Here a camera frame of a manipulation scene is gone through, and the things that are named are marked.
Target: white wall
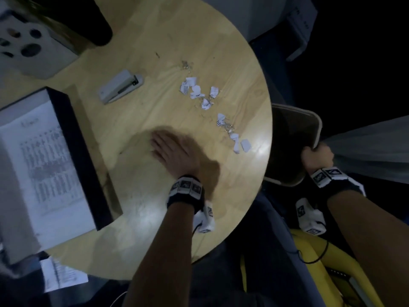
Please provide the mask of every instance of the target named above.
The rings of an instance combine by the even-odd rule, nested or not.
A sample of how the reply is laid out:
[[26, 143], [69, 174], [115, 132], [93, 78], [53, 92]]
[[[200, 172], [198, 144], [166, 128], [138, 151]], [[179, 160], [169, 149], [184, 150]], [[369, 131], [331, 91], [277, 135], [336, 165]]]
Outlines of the white wall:
[[294, 0], [203, 0], [226, 16], [247, 41], [281, 22]]

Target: table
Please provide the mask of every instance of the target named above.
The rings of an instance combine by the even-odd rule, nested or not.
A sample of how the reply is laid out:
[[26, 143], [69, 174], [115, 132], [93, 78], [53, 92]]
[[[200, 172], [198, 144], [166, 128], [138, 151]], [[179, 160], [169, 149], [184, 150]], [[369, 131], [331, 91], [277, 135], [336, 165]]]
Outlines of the table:
[[[216, 230], [195, 234], [192, 261], [221, 243], [243, 218], [263, 180], [272, 141], [272, 113], [263, 71], [237, 29], [201, 0], [96, 0], [114, 37], [85, 51], [73, 64], [42, 81], [10, 71], [0, 106], [45, 85], [67, 93], [104, 190], [117, 196], [123, 214], [48, 252], [62, 263], [110, 279], [131, 279], [166, 212], [173, 178], [150, 154], [152, 129], [169, 127], [191, 135], [207, 155], [213, 181]], [[182, 67], [187, 61], [191, 69]], [[122, 69], [145, 83], [103, 105], [96, 91]], [[209, 94], [221, 92], [202, 110], [179, 91], [185, 77]], [[217, 114], [233, 122], [253, 149], [233, 152], [234, 142], [216, 126]]]

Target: wristband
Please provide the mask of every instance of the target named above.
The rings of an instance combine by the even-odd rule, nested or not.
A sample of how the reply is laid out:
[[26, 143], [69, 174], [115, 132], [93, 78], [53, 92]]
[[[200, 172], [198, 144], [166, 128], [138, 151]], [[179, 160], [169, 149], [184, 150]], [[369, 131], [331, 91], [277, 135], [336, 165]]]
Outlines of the wristband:
[[322, 190], [325, 199], [346, 190], [354, 190], [366, 196], [364, 186], [337, 167], [319, 169], [311, 175], [311, 178]]
[[198, 211], [203, 210], [205, 205], [204, 195], [205, 191], [199, 179], [193, 175], [186, 174], [181, 176], [172, 185], [167, 207], [169, 208], [172, 203], [176, 202], [187, 203], [193, 206], [196, 214]]

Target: white cable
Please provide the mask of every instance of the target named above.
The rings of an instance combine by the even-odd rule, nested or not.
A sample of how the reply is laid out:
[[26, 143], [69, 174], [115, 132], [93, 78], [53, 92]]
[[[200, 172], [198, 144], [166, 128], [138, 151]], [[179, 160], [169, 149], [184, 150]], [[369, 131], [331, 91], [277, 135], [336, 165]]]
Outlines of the white cable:
[[128, 291], [125, 291], [124, 293], [122, 293], [120, 296], [118, 296], [115, 300], [114, 300], [114, 302], [109, 306], [109, 307], [112, 307], [114, 304], [115, 304], [115, 302], [123, 295], [123, 294], [125, 294], [125, 293], [127, 293]]

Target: white organizer with holes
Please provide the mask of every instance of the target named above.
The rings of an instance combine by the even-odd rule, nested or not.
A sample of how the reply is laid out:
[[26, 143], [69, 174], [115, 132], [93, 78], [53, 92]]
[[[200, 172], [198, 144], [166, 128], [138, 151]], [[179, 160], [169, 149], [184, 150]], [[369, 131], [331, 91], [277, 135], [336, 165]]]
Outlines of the white organizer with holes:
[[11, 11], [0, 15], [0, 62], [25, 75], [46, 79], [78, 58], [43, 25], [22, 22]]

